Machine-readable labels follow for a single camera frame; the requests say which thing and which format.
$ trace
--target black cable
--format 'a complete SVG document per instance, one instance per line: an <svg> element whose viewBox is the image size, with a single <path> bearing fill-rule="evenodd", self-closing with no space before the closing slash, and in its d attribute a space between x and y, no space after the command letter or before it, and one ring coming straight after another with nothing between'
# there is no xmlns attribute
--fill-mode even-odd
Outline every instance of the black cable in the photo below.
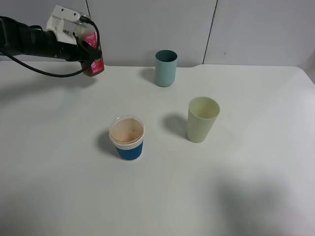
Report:
<svg viewBox="0 0 315 236"><path fill-rule="evenodd" d="M94 28L95 28L95 31L97 33L97 41L96 41L96 48L99 48L99 45L100 45L100 36L99 36L99 31L98 31L98 28L96 26L96 24L89 18L85 17L85 16L81 16L80 17L80 20L82 20L83 22L85 23L88 23L90 25L92 25ZM11 54L7 53L6 51L0 49L0 52L3 53L5 56L7 56L8 58L10 58L11 60L15 61L16 63L26 67L27 69L29 70L32 70L34 72L37 72L39 74L42 74L42 75L47 75L47 76L52 76L52 77L58 77L58 78L66 78L66 77L71 77L71 76L75 76L75 75L78 75L80 73L82 73L83 71L87 70L93 63L93 61L91 61L91 63L89 62L88 63L88 66L86 66L85 68L77 71L77 72L74 72L74 73L70 73L70 74L65 74L65 75L59 75L59 74L53 74L53 73L48 73L48 72L45 72L45 71L42 71L42 70L39 70L39 69L36 69L34 67L31 67L27 64L25 64L24 62L18 60L17 58L15 58L14 56L12 56Z"/></svg>
<svg viewBox="0 0 315 236"><path fill-rule="evenodd" d="M43 31L43 28L41 26L30 26L30 28Z"/></svg>

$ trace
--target panel seam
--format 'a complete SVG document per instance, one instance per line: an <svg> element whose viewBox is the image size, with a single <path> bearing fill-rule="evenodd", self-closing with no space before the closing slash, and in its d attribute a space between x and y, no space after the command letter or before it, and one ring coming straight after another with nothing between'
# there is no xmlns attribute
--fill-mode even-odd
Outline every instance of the panel seam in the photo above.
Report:
<svg viewBox="0 0 315 236"><path fill-rule="evenodd" d="M89 5L88 5L88 0L85 0L85 4L87 5L87 9L88 9L89 16L91 16L90 9L89 9Z"/></svg>
<svg viewBox="0 0 315 236"><path fill-rule="evenodd" d="M202 64L205 63L205 58L206 58L207 49L208 49L209 40L210 40L210 34L211 34L211 31L212 31L213 21L215 20L215 15L216 15L216 11L217 11L218 1L219 1L219 0L217 0L216 6L215 6L215 10L214 10L214 12L213 12L212 21L211 21L211 26L210 26L210 31L209 31L209 35L208 35L208 41L207 41L207 45L206 45L205 54L204 54L204 56L203 56Z"/></svg>

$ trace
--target cup rim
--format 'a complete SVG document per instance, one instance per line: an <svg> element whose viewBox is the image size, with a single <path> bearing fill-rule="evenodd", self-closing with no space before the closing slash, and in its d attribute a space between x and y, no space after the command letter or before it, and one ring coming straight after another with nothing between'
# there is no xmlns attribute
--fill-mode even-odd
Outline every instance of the cup rim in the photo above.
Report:
<svg viewBox="0 0 315 236"><path fill-rule="evenodd" d="M160 53L160 52L166 52L166 51L167 51L167 52L170 52L170 53L174 53L175 56L176 56L175 59L172 60L172 61L162 61L162 60L160 60L160 59L157 58L158 53ZM177 58L178 58L177 53L175 53L174 51L169 50L169 49L160 50L160 51L158 51L158 52L156 53L156 59L157 59L158 61L160 61L160 62L163 62L163 63L172 63L172 62L176 61Z"/></svg>
<svg viewBox="0 0 315 236"><path fill-rule="evenodd" d="M219 108L219 111L218 111L217 115L214 116L214 117L212 117L212 118L201 118L201 117L199 117L199 116L196 116L196 115L190 110L190 104L192 103L193 100L198 99L198 98L207 98L208 100L211 100L211 101L215 102L215 104L216 104L216 105L218 106L218 108ZM214 99L209 98L209 97L206 97L206 96L201 96L201 97L194 97L192 100L190 100L189 105L188 105L188 110L190 111L190 113L191 113L194 117L196 117L196 118L198 118L198 119L210 120L210 119L216 118L216 117L219 115L219 113L220 113L220 106L219 106L219 104L218 104Z"/></svg>
<svg viewBox="0 0 315 236"><path fill-rule="evenodd" d="M110 131L111 129L114 127L114 125L116 123L118 123L119 121L121 120L124 120L124 119L135 119L136 121L140 122L141 126L142 126L142 132L141 134L136 138L134 139L133 141L129 141L129 142L121 142L117 139L115 139L111 134L110 134ZM135 144L136 142L138 142L142 137L144 136L144 125L142 123L142 121L138 118L138 117L135 117L135 116L132 116L132 115L124 115L124 116L119 116L117 118L115 118L112 123L110 124L109 126L109 138L112 140L113 143L116 143L120 146L130 146L130 145L133 145Z"/></svg>

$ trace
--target teal cup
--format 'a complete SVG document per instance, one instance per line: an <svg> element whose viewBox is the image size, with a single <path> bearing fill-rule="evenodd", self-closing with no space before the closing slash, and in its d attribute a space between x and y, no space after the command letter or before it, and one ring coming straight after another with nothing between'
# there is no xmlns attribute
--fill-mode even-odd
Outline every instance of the teal cup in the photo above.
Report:
<svg viewBox="0 0 315 236"><path fill-rule="evenodd" d="M156 53L156 83L168 87L175 81L177 54L171 50Z"/></svg>

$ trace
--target white table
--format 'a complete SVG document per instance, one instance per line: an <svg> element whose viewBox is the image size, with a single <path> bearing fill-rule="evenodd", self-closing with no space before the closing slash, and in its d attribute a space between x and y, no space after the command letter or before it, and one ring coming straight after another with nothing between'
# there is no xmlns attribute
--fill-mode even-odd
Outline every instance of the white table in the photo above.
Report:
<svg viewBox="0 0 315 236"><path fill-rule="evenodd" d="M76 63L29 62L55 73ZM0 62L0 230L14 236L315 235L315 85L296 67L200 65L58 79ZM185 138L188 102L221 112ZM135 115L142 156L118 158L110 122Z"/></svg>

